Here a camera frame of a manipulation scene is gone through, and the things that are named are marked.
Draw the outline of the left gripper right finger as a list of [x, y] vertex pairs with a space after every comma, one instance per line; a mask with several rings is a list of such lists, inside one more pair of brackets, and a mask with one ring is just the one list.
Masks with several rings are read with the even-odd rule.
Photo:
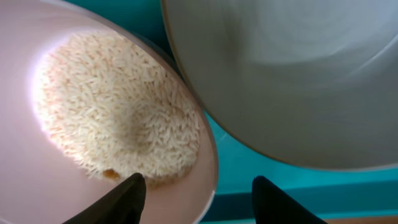
[[264, 176], [252, 182], [256, 224], [326, 224]]

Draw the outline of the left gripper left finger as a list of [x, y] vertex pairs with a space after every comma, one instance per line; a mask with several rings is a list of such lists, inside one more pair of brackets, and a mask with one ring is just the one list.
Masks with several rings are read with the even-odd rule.
[[139, 224], [145, 199], [145, 178], [135, 173], [65, 224]]

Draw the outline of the pink bowl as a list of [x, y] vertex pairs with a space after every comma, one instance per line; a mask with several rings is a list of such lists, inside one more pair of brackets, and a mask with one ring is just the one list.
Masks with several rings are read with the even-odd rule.
[[[33, 110], [39, 60], [78, 30], [115, 30], [177, 75], [172, 59], [151, 41], [65, 1], [1, 2], [1, 222], [63, 223], [108, 193], [45, 137]], [[150, 190], [142, 223], [198, 223], [215, 196], [218, 155], [206, 118], [200, 152], [182, 180]]]

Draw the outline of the rice pile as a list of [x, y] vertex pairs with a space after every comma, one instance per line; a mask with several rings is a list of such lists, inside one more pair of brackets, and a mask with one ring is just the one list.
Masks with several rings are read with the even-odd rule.
[[72, 34], [42, 58], [35, 109], [67, 157], [98, 179], [152, 185], [196, 163], [200, 118], [161, 64], [115, 32]]

